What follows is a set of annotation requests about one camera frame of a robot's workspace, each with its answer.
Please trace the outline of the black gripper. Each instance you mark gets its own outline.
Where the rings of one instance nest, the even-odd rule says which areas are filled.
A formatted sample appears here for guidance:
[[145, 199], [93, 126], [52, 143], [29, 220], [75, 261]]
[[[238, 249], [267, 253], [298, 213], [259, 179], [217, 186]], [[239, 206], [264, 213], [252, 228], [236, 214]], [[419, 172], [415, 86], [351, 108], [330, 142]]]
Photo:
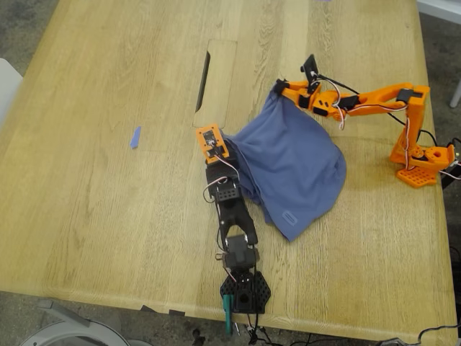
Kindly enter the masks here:
[[212, 182], [218, 178], [237, 179], [239, 163], [236, 151], [229, 142], [224, 142], [222, 146], [216, 144], [205, 144], [205, 175], [207, 182]]

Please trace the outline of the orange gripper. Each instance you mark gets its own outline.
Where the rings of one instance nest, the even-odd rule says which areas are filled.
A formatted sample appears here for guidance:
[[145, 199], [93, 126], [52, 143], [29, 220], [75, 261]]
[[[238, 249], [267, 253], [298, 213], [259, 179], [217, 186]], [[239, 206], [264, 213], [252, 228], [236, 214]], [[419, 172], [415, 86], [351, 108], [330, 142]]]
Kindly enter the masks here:
[[343, 94], [333, 81], [326, 81], [331, 89], [322, 90], [323, 81], [309, 84], [305, 81], [287, 81], [278, 79], [275, 92], [291, 100], [297, 107], [314, 115], [331, 117], [336, 121], [345, 121], [346, 113], [339, 107]]

